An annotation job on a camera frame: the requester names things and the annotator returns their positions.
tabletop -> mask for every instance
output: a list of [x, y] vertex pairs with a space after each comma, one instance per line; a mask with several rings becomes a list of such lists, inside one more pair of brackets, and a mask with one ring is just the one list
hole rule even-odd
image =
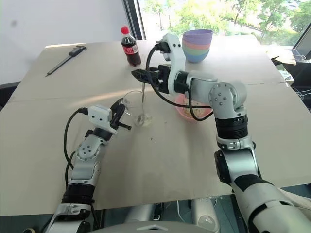
[[[257, 44], [252, 37], [242, 38]], [[95, 53], [96, 46], [98, 49], [105, 47], [109, 51], [114, 44], [88, 44], [86, 52], [91, 51], [92, 46]], [[60, 47], [55, 47], [42, 52], [10, 102], [0, 112], [2, 216], [53, 213], [65, 191], [66, 160], [62, 148], [64, 128], [69, 116], [82, 106], [110, 106], [129, 90], [141, 88], [141, 84], [130, 77], [133, 68], [126, 65], [124, 54], [120, 57], [123, 60], [121, 67], [108, 66], [103, 69], [103, 66], [98, 65], [89, 68], [88, 71], [92, 72], [87, 75], [86, 68], [80, 69], [80, 66], [73, 65], [74, 61], [87, 54], [83, 52], [68, 64], [79, 71], [66, 71], [69, 66], [65, 65], [55, 73], [54, 78], [51, 75], [50, 79], [43, 79], [46, 72], [43, 58], [54, 59], [48, 53], [50, 49], [51, 53], [60, 51]], [[143, 51], [140, 49], [144, 64], [147, 51]], [[247, 66], [252, 63], [256, 71], [252, 77], [248, 76], [251, 68], [238, 66], [238, 63], [235, 70], [232, 70], [234, 66], [227, 69], [225, 66], [231, 66], [230, 59], [224, 60], [225, 65], [221, 64], [217, 53], [211, 52], [207, 58], [211, 55], [219, 61], [218, 64], [211, 65], [208, 59], [204, 63], [210, 67], [210, 71], [213, 70], [213, 75], [223, 73], [221, 80], [230, 81], [240, 73], [243, 82], [247, 84], [245, 106], [249, 132], [257, 144], [256, 155], [263, 178], [278, 187], [309, 183], [311, 157], [306, 145], [309, 143], [311, 115], [295, 92], [283, 82], [264, 52], [260, 52], [259, 47], [254, 52], [258, 53], [259, 58], [254, 56], [253, 62], [248, 59], [244, 61], [249, 62]], [[158, 54], [153, 60], [154, 65], [162, 59], [160, 56]], [[231, 57], [232, 62], [238, 60], [240, 55], [236, 57]], [[85, 62], [85, 67], [94, 62], [100, 64], [97, 60]], [[188, 70], [204, 70], [206, 66], [186, 64]], [[111, 73], [111, 76], [100, 78], [103, 70], [107, 74]], [[114, 76], [115, 71], [122, 76]], [[150, 87], [147, 87], [146, 103], [152, 123], [148, 127], [133, 127], [131, 131], [120, 128], [109, 143], [95, 190], [95, 208], [230, 194], [231, 188], [219, 182], [216, 173], [214, 152], [218, 147], [214, 118], [204, 122], [187, 122], [173, 106], [159, 99]], [[126, 115], [122, 122], [133, 125], [131, 118]], [[69, 128], [68, 151], [75, 150], [85, 132], [92, 128], [88, 117], [75, 117]]]
[[[51, 76], [46, 73], [68, 56], [74, 45], [48, 47], [26, 74], [9, 101], [52, 99], [100, 95], [106, 92], [138, 88], [131, 70], [145, 68], [154, 41], [138, 41], [141, 66], [130, 66], [120, 42], [85, 44], [86, 51], [71, 59]], [[151, 66], [167, 63], [155, 52]], [[198, 64], [186, 63], [186, 71], [200, 70], [229, 82], [245, 84], [279, 83], [284, 79], [254, 36], [214, 37], [207, 58]]]

coca-cola bottle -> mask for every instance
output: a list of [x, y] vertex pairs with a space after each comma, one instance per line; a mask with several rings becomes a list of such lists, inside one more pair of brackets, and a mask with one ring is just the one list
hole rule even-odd
[[132, 66], [140, 65], [140, 55], [135, 38], [129, 33], [128, 27], [122, 27], [121, 32], [123, 34], [121, 44], [128, 63]]

